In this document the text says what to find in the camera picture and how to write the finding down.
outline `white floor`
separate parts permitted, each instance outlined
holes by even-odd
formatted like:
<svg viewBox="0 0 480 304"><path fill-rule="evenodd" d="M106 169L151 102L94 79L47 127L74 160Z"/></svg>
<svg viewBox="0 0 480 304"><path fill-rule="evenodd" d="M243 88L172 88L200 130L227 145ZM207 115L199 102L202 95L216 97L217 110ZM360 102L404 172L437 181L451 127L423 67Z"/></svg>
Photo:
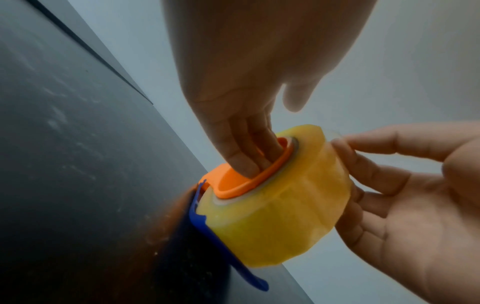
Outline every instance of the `white floor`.
<svg viewBox="0 0 480 304"><path fill-rule="evenodd" d="M69 0L207 170L222 162L184 101L159 0ZM280 131L311 123L343 134L392 123L480 118L480 3L380 0L340 66L298 114L279 102ZM439 165L375 160L416 171ZM335 232L285 266L315 303L420 303L351 254Z"/></svg>

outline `orange plastic hub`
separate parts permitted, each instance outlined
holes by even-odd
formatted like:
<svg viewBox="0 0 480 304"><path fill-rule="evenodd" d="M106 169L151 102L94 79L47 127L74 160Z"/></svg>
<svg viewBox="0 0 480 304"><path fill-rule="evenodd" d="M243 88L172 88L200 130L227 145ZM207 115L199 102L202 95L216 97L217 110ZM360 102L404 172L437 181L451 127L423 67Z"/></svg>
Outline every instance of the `orange plastic hub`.
<svg viewBox="0 0 480 304"><path fill-rule="evenodd" d="M262 171L253 179L240 175L228 164L221 164L214 170L207 173L200 182L206 180L202 190L206 191L208 187L213 188L215 196L222 199L234 198L255 189L275 172L290 158L294 151L294 144L284 137L278 138L278 143L283 147L283 154L270 167Z"/></svg>

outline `glossy black surface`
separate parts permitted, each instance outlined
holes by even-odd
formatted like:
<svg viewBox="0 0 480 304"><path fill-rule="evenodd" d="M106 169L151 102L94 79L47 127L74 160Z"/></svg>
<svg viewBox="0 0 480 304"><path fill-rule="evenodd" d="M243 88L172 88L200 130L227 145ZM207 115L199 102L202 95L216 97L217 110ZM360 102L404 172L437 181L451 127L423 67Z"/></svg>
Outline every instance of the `glossy black surface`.
<svg viewBox="0 0 480 304"><path fill-rule="evenodd" d="M311 302L191 226L205 170L147 100L27 3L0 14L1 303Z"/></svg>

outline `clear adhesive tape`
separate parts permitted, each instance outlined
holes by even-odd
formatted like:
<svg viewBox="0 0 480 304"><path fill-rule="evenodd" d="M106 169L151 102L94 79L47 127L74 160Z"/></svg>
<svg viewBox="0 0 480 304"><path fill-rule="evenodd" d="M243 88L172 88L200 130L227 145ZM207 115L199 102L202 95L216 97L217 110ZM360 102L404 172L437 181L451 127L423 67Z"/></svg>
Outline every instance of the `clear adhesive tape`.
<svg viewBox="0 0 480 304"><path fill-rule="evenodd" d="M219 199L209 187L197 214L249 267L280 264L309 250L336 224L350 198L349 174L318 126L277 134L293 140L287 163L248 193Z"/></svg>

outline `hand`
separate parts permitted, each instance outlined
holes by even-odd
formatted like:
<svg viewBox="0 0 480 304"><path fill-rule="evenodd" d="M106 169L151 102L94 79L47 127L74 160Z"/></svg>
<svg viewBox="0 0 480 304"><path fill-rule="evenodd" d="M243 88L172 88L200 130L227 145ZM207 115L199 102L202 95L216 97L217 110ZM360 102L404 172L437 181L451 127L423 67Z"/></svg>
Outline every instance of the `hand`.
<svg viewBox="0 0 480 304"><path fill-rule="evenodd" d="M480 122L390 126L333 143L358 187L336 229L364 261L433 303L480 300ZM355 152L443 162L442 175Z"/></svg>
<svg viewBox="0 0 480 304"><path fill-rule="evenodd" d="M270 124L282 84L285 106L299 111L376 0L162 2L186 99L223 158L251 178L282 154Z"/></svg>

